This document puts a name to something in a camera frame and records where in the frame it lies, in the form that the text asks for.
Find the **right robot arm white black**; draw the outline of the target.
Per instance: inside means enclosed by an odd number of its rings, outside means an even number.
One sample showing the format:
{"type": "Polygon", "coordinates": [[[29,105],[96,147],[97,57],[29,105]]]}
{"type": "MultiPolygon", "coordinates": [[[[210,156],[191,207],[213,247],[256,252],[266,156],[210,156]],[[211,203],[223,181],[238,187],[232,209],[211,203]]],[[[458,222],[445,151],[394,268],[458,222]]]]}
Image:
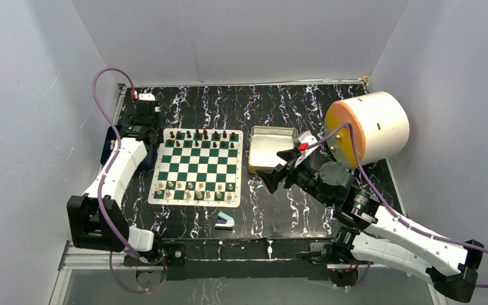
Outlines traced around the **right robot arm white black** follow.
{"type": "Polygon", "coordinates": [[[280,182],[288,189],[297,185],[314,199],[331,207],[341,224],[331,243],[312,243],[300,258],[313,264],[351,261],[376,262],[414,275],[433,285],[442,295],[457,302],[470,302],[476,288],[482,253],[470,240],[468,246],[450,245],[440,236],[413,224],[404,226],[403,216],[391,215],[378,199],[354,186],[354,176],[338,162],[330,161],[319,170],[311,168],[295,149],[277,154],[285,160],[272,169],[258,169],[270,193],[280,182]]]}

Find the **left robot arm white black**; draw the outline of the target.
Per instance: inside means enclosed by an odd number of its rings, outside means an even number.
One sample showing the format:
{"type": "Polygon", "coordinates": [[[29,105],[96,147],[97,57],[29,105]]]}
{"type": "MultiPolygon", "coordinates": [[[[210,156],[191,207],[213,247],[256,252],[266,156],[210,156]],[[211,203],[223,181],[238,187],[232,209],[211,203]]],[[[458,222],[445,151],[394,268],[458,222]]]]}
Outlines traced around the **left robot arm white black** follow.
{"type": "Polygon", "coordinates": [[[161,262],[165,251],[150,230],[130,225],[122,201],[134,173],[150,170],[163,142],[159,125],[160,106],[155,100],[139,99],[135,113],[122,124],[109,128],[102,151],[102,170],[82,195],[71,196],[67,214],[75,247],[139,254],[148,264],[161,262]]]}

